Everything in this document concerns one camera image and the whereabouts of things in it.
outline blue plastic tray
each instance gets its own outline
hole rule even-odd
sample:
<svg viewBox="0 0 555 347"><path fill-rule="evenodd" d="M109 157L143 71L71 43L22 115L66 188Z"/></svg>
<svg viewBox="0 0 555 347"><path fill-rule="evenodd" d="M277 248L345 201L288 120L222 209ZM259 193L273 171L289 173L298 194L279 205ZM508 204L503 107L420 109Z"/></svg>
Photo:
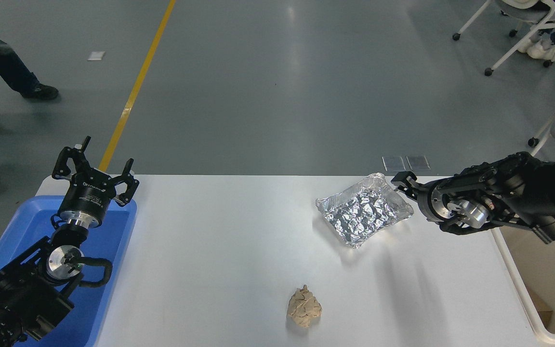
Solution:
<svg viewBox="0 0 555 347"><path fill-rule="evenodd" d="M57 212L62 200L63 196L37 196L18 207L0 240L0 269L42 237L53 234L50 218ZM133 200L125 207L119 207L114 202L110 204L103 224L90 229L89 237L81 245L86 256L106 258L113 262L110 281L100 288L77 288L70 295L75 305L70 314L42 340L28 338L26 342L20 343L22 347L94 345L130 241L135 217L136 202ZM102 278L101 267L85 267L83 273L86 280Z"/></svg>

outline shoe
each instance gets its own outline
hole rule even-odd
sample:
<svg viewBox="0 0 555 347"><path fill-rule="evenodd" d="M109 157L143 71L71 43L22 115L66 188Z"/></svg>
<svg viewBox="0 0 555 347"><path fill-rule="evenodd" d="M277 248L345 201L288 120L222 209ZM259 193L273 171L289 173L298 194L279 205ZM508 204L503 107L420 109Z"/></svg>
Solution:
<svg viewBox="0 0 555 347"><path fill-rule="evenodd" d="M532 59L542 59L544 61L549 61L554 57L555 54L555 44L549 46L549 49L545 49L541 41L534 44L532 47L528 48L528 55Z"/></svg>
<svg viewBox="0 0 555 347"><path fill-rule="evenodd" d="M532 41L530 41L530 39L528 39L524 43L520 44L517 47L517 51L520 52L520 53L526 53L526 52L528 52L528 48L534 46L535 43L537 43L537 42L532 42Z"/></svg>
<svg viewBox="0 0 555 347"><path fill-rule="evenodd" d="M52 86L46 86L40 83L30 93L21 93L26 99L53 100L59 95L59 90Z"/></svg>

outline black robotic arm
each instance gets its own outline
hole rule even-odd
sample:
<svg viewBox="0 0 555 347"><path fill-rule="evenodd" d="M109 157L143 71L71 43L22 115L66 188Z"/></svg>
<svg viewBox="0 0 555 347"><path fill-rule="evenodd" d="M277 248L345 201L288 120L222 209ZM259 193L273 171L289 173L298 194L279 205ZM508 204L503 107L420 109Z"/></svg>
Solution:
<svg viewBox="0 0 555 347"><path fill-rule="evenodd" d="M409 171L391 182L442 231L465 235L512 226L555 241L555 162L519 152L427 184Z"/></svg>

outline caster wheel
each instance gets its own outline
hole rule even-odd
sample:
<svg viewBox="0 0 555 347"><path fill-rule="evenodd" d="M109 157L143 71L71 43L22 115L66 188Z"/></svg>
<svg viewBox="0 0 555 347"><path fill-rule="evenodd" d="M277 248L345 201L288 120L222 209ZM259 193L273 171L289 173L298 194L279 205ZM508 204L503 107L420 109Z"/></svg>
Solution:
<svg viewBox="0 0 555 347"><path fill-rule="evenodd" d="M539 144L539 139L538 138L530 138L530 140L528 140L528 145L529 147L537 147L537 145Z"/></svg>

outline white table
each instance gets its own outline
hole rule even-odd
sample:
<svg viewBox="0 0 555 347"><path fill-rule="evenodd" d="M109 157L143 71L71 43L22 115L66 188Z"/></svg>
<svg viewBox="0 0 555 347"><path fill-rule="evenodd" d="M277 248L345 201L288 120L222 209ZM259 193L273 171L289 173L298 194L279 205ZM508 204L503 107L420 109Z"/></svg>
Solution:
<svg viewBox="0 0 555 347"><path fill-rule="evenodd" d="M443 233L415 206L359 250L341 244L315 199L360 177L136 178L99 347L540 345L489 231ZM66 189L47 178L38 195ZM323 309L308 330L286 317L303 284Z"/></svg>

